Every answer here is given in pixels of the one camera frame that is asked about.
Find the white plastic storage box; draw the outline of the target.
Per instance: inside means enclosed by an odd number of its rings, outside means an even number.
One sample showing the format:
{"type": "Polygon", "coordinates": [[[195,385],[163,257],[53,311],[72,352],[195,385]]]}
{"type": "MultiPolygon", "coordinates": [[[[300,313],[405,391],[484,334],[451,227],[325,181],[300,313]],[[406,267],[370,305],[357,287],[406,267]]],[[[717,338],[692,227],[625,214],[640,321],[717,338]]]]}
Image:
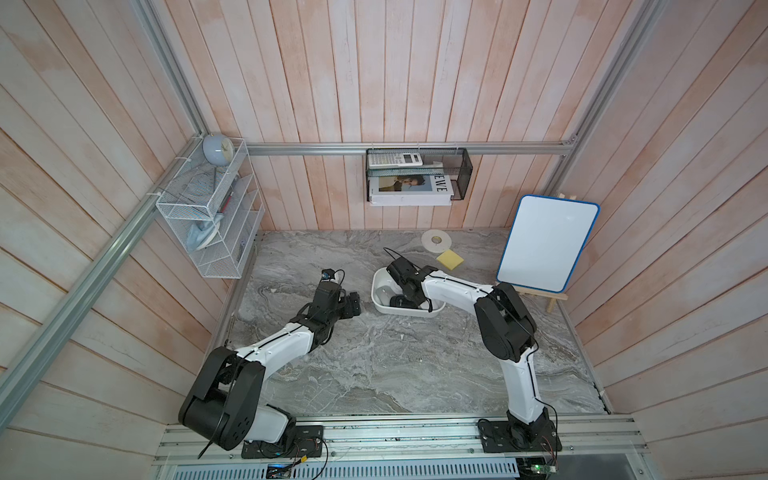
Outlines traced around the white plastic storage box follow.
{"type": "Polygon", "coordinates": [[[374,307],[382,314],[417,318],[435,318],[444,310],[446,305],[445,302],[434,302],[432,310],[428,309],[427,302],[424,302],[418,309],[391,306],[390,301],[395,296],[401,294],[401,288],[385,268],[380,268],[375,272],[372,280],[371,300],[374,307]]]}

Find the black computer mouse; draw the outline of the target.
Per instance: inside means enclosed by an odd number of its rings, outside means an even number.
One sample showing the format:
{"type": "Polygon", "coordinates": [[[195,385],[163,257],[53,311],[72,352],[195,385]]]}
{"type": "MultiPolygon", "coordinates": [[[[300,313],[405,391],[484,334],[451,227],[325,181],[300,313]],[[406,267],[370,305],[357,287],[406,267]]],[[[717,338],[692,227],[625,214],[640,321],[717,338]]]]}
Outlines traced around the black computer mouse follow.
{"type": "Polygon", "coordinates": [[[389,306],[393,308],[414,308],[413,302],[403,294],[392,296],[389,300],[389,306]]]}

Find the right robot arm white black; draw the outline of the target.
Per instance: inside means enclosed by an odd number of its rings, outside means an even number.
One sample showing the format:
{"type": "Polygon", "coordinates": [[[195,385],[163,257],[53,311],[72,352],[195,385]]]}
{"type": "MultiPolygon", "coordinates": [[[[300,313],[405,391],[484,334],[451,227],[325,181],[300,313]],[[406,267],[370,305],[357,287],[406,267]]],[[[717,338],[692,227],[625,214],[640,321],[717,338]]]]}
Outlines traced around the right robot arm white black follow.
{"type": "Polygon", "coordinates": [[[386,270],[408,302],[419,307],[443,302],[476,317],[483,344],[501,365],[508,395],[507,418],[477,421],[486,453],[562,450],[554,407],[539,398],[532,363],[539,346],[537,325],[515,288],[506,282],[481,285],[400,256],[386,270]]]}

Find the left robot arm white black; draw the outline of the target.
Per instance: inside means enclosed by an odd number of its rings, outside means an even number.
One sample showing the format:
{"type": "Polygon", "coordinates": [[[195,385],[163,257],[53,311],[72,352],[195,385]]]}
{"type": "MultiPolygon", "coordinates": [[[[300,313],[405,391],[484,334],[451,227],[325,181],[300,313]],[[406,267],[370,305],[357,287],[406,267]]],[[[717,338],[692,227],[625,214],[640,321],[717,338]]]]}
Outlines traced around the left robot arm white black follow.
{"type": "Polygon", "coordinates": [[[259,404],[263,384],[288,363],[327,343],[337,321],[360,314],[359,294],[333,286],[318,290],[312,302],[266,339],[235,350],[215,348],[183,401],[178,422],[227,451],[243,442],[290,449],[295,418],[259,404]]]}

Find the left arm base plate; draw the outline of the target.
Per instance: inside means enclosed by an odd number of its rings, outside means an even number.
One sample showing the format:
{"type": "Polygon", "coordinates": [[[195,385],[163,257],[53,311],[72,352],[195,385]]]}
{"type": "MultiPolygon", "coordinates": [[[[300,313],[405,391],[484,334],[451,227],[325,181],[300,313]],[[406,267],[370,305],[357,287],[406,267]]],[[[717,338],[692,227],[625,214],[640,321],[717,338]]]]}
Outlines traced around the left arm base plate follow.
{"type": "Polygon", "coordinates": [[[281,439],[273,444],[264,441],[246,441],[242,459],[294,459],[319,458],[327,452],[322,425],[289,426],[281,439]]]}

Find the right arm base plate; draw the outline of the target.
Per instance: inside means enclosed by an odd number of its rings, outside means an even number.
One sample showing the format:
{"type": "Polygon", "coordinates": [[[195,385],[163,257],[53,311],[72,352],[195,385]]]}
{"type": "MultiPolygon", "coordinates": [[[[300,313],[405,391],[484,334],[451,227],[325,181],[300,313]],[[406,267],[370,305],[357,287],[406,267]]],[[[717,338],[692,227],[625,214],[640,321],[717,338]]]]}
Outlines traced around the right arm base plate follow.
{"type": "Polygon", "coordinates": [[[485,453],[558,453],[562,450],[555,423],[547,411],[528,424],[508,413],[503,421],[479,419],[477,427],[485,453]]]}

